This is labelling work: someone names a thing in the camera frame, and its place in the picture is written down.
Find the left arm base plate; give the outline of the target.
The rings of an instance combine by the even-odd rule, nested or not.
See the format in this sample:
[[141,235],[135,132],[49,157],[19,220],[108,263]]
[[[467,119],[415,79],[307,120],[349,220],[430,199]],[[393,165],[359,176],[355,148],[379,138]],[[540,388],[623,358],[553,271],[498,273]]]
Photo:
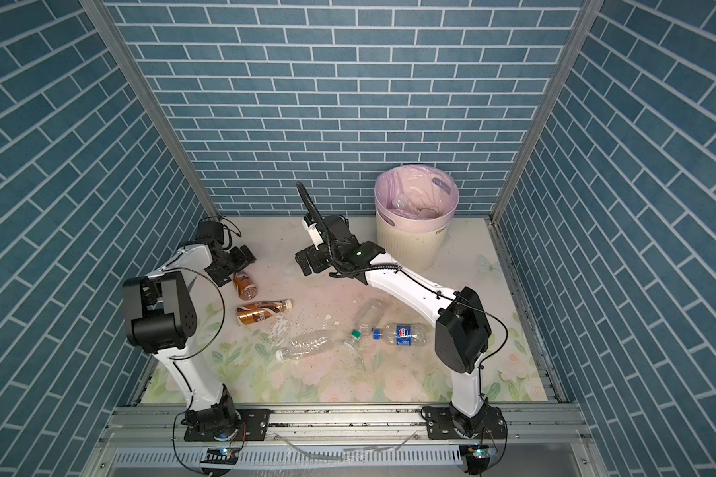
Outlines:
[[232,415],[224,415],[218,409],[189,411],[181,421],[186,427],[184,439],[218,443],[264,441],[271,414],[269,409],[237,409]]

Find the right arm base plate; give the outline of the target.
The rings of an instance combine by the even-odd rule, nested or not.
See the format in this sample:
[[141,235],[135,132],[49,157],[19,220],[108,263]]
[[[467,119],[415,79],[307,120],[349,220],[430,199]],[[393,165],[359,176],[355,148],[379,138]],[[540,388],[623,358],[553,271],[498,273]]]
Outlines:
[[420,415],[431,440],[504,439],[508,435],[501,409],[489,403],[483,403],[474,417],[467,417],[453,405],[427,405]]

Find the clear bottle green cap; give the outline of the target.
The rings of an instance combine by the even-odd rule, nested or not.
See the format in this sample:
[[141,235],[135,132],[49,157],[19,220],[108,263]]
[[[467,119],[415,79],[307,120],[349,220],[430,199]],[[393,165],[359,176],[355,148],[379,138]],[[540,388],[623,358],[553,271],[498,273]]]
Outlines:
[[368,300],[358,311],[354,319],[354,326],[343,342],[343,346],[352,354],[355,354],[366,335],[371,335],[372,330],[379,323],[385,313],[386,304],[378,299]]

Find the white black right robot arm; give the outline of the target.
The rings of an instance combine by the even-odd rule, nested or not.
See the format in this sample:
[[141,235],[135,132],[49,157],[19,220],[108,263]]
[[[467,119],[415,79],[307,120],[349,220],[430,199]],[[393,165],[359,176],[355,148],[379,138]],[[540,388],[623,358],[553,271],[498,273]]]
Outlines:
[[402,266],[375,242],[358,242],[342,216],[302,219],[312,245],[296,254],[305,276],[328,270],[386,292],[406,304],[435,328],[435,351],[451,370],[451,406],[470,419],[484,406],[481,363],[492,330],[476,291],[448,288]]

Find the clear crushed bottle white cap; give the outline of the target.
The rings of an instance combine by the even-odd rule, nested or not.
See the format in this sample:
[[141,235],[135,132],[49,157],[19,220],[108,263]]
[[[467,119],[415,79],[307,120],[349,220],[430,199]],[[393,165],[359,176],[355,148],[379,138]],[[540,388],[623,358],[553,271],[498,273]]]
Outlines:
[[310,331],[294,338],[290,343],[278,348],[274,357],[279,361],[292,361],[308,358],[329,351],[335,345],[334,330]]

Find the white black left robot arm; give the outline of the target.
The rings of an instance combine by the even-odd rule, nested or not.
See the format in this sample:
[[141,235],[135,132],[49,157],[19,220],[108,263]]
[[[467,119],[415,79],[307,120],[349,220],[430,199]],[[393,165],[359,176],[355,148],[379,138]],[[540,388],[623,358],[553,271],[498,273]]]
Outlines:
[[181,244],[156,270],[123,282],[126,339],[169,371],[188,413],[224,405],[227,419],[236,419],[227,388],[203,357],[207,346],[197,343],[199,299],[192,292],[207,285],[221,294],[236,272],[255,261],[247,246],[228,246],[221,235],[210,234]]

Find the amber tea bottle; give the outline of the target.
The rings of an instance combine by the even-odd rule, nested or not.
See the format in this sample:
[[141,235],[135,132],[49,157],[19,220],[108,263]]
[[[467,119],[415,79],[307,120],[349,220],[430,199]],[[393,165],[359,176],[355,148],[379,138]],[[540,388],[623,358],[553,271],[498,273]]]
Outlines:
[[290,298],[284,300],[265,300],[240,305],[236,308],[238,321],[242,325],[252,325],[284,313],[294,307]]

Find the brown Nescafe coffee bottle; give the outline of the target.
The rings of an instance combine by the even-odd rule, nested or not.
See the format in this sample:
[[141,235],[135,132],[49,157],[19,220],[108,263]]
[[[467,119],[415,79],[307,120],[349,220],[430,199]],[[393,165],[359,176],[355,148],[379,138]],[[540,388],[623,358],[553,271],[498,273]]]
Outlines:
[[237,271],[234,275],[233,281],[238,292],[238,296],[242,300],[251,301],[257,297],[259,291],[250,274],[245,271]]

